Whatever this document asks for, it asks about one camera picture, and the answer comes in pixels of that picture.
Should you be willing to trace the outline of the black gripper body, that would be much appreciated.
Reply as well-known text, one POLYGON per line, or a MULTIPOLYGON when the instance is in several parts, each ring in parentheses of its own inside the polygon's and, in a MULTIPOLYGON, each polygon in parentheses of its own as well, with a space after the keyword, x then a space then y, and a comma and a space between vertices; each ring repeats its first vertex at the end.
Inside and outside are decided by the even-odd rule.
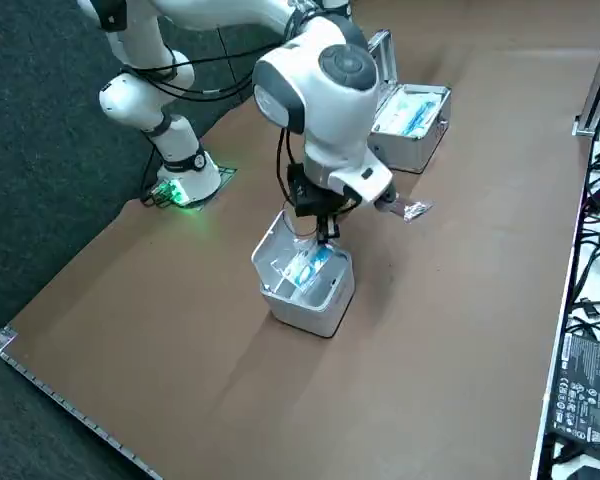
POLYGON ((349 198, 312 183, 305 175, 302 164, 289 164, 286 176, 297 217, 335 216, 353 209, 349 198))

